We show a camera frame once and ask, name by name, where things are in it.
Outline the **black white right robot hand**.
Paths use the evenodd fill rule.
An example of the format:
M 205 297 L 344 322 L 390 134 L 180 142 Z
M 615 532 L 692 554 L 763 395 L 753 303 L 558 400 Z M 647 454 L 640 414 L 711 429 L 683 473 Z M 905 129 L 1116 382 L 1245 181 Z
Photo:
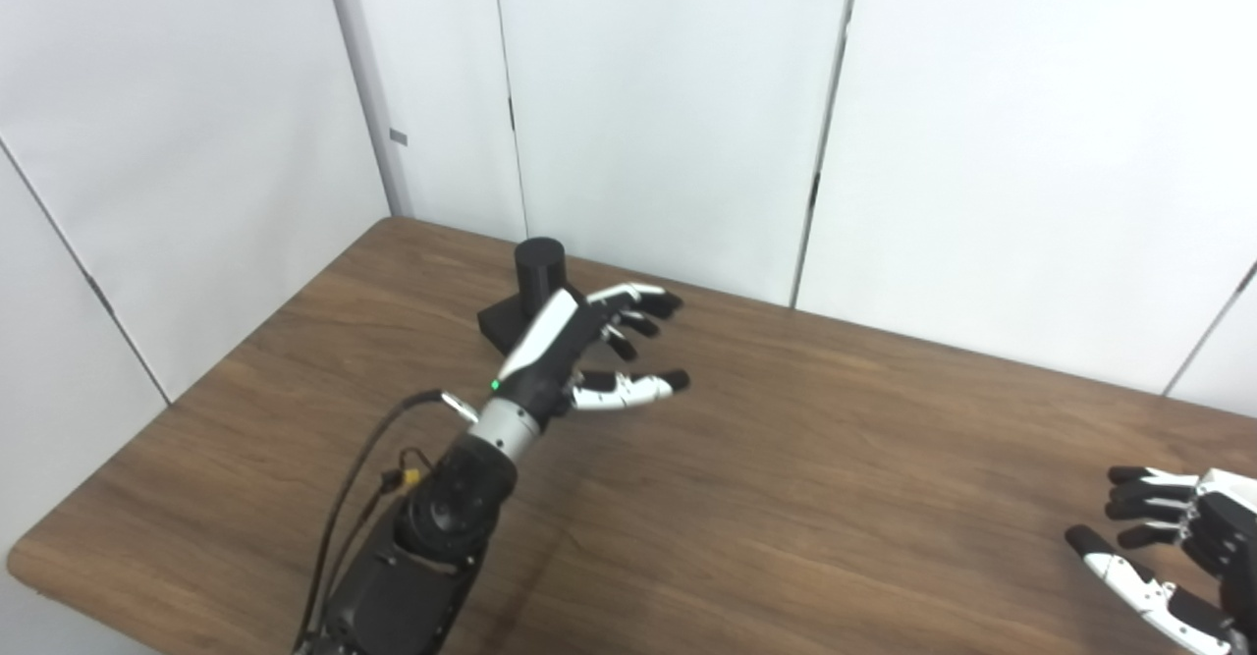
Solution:
M 1115 465 L 1105 515 L 1130 528 L 1112 544 L 1091 526 L 1070 526 L 1063 539 L 1112 593 L 1190 654 L 1252 654 L 1256 629 L 1254 479 L 1210 468 L 1173 474 L 1161 468 Z M 1128 551 L 1173 546 L 1218 583 L 1212 603 Z

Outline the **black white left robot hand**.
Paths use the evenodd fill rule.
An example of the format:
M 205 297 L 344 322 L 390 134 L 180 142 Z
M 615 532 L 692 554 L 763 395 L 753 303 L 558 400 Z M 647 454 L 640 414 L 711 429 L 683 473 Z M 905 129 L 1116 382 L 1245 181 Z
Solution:
M 686 370 L 623 373 L 578 370 L 593 344 L 607 344 L 620 360 L 636 351 L 623 329 L 642 337 L 659 334 L 659 319 L 683 307 L 683 298 L 644 283 L 622 283 L 591 295 L 556 292 L 507 356 L 491 383 L 491 399 L 507 401 L 546 430 L 552 417 L 569 410 L 639 409 L 690 386 Z

